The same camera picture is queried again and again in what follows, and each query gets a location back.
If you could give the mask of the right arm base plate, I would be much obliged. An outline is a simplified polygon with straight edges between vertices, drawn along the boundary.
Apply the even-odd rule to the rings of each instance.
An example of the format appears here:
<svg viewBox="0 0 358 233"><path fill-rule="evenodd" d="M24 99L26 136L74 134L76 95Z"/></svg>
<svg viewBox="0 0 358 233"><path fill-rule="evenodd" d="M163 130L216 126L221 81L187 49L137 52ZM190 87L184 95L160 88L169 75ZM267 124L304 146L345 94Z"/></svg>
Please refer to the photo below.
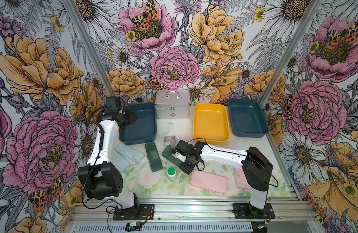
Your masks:
<svg viewBox="0 0 358 233"><path fill-rule="evenodd" d="M275 219L275 213L270 203L266 203L263 210L253 207L249 203L234 203L232 213L236 219Z"/></svg>

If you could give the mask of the dark green pencil case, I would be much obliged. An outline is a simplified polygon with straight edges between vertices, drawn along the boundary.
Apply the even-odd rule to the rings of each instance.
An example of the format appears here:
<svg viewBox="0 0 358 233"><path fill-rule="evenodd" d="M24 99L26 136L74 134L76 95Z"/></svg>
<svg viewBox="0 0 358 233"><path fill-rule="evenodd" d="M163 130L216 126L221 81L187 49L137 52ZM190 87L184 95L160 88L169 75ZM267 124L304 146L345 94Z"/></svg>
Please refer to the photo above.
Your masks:
<svg viewBox="0 0 358 233"><path fill-rule="evenodd" d="M154 142L145 144L147 158L152 172L157 172L163 169L162 162Z"/></svg>

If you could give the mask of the dark green pencil case slanted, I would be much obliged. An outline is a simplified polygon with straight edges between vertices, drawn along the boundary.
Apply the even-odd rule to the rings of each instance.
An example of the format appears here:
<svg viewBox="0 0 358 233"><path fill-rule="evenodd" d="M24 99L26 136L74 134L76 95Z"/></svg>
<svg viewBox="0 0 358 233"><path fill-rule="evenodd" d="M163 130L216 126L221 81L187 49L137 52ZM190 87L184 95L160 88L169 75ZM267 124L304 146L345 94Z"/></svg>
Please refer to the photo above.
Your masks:
<svg viewBox="0 0 358 233"><path fill-rule="evenodd" d="M161 153L161 155L166 158L169 162L171 162L172 164L174 164L175 166L177 166L178 168L180 167L180 165L182 164L182 161L179 160L178 158L174 157L174 155L172 154L173 148L171 148L170 146L167 146L163 152Z"/></svg>

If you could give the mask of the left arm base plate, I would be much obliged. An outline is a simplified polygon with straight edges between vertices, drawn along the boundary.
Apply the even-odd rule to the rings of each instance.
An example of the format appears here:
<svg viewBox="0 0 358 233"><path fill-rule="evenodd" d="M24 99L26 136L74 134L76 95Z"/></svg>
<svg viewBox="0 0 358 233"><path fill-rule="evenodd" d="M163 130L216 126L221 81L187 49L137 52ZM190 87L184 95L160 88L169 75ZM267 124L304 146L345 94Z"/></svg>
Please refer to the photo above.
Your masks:
<svg viewBox="0 0 358 233"><path fill-rule="evenodd" d="M155 212L154 204L140 204L139 207L133 206L128 209L117 210L113 215L113 220L117 221L145 221L153 220Z"/></svg>

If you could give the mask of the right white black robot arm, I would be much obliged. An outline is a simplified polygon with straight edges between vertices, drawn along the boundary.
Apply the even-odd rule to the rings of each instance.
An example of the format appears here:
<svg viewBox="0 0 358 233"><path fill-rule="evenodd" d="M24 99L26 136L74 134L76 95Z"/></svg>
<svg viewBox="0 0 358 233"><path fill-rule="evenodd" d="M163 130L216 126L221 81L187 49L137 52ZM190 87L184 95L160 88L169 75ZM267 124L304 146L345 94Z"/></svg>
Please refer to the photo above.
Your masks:
<svg viewBox="0 0 358 233"><path fill-rule="evenodd" d="M179 167L188 175L199 163L209 162L242 170L247 183L251 186L251 196L247 205L234 209L233 213L236 217L243 214L243 219L269 217L269 211L265 207L270 179L273 177L273 165L256 147L231 150L215 147L206 141L199 141L192 145L181 140L172 149L171 154L182 161Z"/></svg>

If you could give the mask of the teal storage tray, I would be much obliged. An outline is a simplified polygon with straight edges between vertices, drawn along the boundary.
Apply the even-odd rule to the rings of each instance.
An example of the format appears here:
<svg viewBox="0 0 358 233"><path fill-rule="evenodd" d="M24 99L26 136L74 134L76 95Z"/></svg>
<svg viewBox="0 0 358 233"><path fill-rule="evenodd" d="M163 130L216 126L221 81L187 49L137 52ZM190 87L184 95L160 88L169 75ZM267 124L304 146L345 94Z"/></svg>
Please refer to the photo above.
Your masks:
<svg viewBox="0 0 358 233"><path fill-rule="evenodd" d="M155 105L153 103L131 104L125 106L125 109L135 111L139 118L119 134L119 140L126 145L153 142L157 135Z"/></svg>
<svg viewBox="0 0 358 233"><path fill-rule="evenodd" d="M228 110L232 132L238 137L261 138L269 133L259 103L251 99L230 99Z"/></svg>

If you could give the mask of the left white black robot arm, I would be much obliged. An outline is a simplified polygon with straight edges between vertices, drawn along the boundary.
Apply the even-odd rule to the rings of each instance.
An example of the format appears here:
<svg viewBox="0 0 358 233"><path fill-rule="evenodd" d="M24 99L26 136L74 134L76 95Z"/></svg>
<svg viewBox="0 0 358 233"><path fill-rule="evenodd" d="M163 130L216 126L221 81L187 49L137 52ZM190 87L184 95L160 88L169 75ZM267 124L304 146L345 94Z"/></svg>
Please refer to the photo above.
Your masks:
<svg viewBox="0 0 358 233"><path fill-rule="evenodd" d="M140 214L140 204L136 194L123 188L114 148L118 134L138 118L135 110L106 107L96 120L89 120L90 125L97 127L96 141L88 162L78 168L78 178L86 197L103 201L103 204L116 203L116 212L124 219L136 219Z"/></svg>

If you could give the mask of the yellow storage tray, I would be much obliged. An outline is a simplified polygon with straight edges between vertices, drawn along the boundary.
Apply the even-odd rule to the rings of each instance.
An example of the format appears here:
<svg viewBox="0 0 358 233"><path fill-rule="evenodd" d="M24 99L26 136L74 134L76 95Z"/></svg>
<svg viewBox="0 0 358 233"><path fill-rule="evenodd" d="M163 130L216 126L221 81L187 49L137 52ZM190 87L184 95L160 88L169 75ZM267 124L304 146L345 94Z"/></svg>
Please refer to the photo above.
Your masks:
<svg viewBox="0 0 358 233"><path fill-rule="evenodd" d="M230 139L227 108L220 104L199 103L193 112L193 136L213 144Z"/></svg>

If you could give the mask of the silver metal first-aid case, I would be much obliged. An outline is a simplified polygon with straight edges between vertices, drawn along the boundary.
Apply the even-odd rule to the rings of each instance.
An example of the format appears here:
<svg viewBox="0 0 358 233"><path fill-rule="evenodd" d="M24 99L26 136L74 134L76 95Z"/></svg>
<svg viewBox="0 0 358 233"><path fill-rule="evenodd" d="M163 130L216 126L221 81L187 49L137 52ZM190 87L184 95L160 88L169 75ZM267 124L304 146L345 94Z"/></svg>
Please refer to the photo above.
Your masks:
<svg viewBox="0 0 358 233"><path fill-rule="evenodd" d="M156 93L155 108L160 119L189 119L190 92L188 90L160 90Z"/></svg>

